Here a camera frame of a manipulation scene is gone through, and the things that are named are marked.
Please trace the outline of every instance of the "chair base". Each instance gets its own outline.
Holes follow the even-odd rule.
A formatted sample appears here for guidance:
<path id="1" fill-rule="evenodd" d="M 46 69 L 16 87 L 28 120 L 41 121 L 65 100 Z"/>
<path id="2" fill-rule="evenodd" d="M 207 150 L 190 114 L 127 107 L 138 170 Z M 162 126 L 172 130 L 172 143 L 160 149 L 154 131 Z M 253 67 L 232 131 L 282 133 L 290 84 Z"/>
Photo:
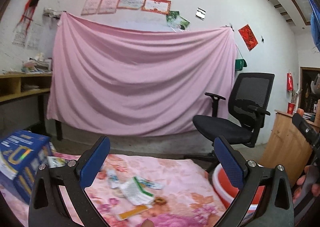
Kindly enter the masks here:
<path id="1" fill-rule="evenodd" d="M 201 155 L 185 155 L 183 159 L 196 159 L 200 161 L 210 162 L 211 165 L 206 169 L 206 171 L 210 174 L 216 167 L 219 165 L 219 160 L 216 157 L 214 151 L 209 153 L 207 156 Z"/>

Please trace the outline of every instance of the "metal bolt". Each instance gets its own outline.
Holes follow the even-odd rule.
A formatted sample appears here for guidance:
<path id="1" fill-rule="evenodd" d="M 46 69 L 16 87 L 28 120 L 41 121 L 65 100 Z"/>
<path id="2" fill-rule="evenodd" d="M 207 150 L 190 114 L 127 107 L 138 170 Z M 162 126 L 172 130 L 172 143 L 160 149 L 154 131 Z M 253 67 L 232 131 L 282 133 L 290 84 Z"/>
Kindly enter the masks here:
<path id="1" fill-rule="evenodd" d="M 277 168 L 278 168 L 280 171 L 284 171 L 284 167 L 281 166 L 281 165 L 278 165 Z"/>
<path id="2" fill-rule="evenodd" d="M 249 160 L 248 161 L 248 165 L 251 166 L 251 167 L 255 167 L 257 165 L 257 163 L 254 162 L 253 160 Z"/>
<path id="3" fill-rule="evenodd" d="M 76 164 L 76 161 L 75 160 L 70 160 L 69 162 L 68 162 L 68 166 L 74 166 Z"/>
<path id="4" fill-rule="evenodd" d="M 45 169 L 45 164 L 41 164 L 41 165 L 39 166 L 39 169 L 40 169 L 40 170 Z"/>

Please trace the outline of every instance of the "blue box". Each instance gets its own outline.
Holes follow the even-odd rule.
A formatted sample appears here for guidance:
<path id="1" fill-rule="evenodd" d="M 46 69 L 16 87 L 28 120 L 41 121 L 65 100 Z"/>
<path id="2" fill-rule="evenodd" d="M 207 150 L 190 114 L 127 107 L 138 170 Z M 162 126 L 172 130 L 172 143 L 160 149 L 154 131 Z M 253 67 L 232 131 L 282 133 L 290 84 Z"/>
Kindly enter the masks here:
<path id="1" fill-rule="evenodd" d="M 25 130 L 0 140 L 0 184 L 27 204 L 39 165 L 52 155 L 49 141 Z"/>

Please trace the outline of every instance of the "pink floral tablecloth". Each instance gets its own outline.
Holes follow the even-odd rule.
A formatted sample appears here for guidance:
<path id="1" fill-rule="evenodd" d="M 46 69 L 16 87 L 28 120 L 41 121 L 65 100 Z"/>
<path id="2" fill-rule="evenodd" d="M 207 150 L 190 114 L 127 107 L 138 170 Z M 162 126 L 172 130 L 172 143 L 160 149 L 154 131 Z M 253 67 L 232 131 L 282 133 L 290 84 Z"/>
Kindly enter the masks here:
<path id="1" fill-rule="evenodd" d="M 56 156 L 79 158 L 60 153 L 56 153 Z M 118 221 L 116 214 L 134 209 L 134 206 L 125 198 L 118 198 L 109 187 L 106 174 L 108 168 L 114 168 L 122 182 L 138 175 L 162 184 L 162 190 L 147 189 L 156 196 L 165 198 L 167 204 L 154 205 L 140 215 Z M 72 219 L 82 224 L 65 188 L 60 189 Z M 0 190 L 21 223 L 28 226 L 28 205 L 2 186 Z M 139 227 L 145 219 L 152 220 L 155 227 L 212 227 L 225 212 L 225 207 L 207 179 L 207 173 L 189 159 L 108 155 L 102 171 L 85 191 L 111 227 Z"/>

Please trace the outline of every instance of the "pink curtain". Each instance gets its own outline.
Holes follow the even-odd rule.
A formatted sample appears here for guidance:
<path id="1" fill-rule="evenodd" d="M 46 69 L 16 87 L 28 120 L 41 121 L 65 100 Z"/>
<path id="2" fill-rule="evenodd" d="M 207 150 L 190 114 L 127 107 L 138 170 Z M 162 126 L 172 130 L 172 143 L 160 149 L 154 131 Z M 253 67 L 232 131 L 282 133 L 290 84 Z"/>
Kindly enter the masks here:
<path id="1" fill-rule="evenodd" d="M 211 114 L 205 92 L 227 98 L 236 44 L 231 28 L 142 32 L 63 13 L 53 49 L 48 119 L 100 134 L 157 136 L 194 130 Z"/>

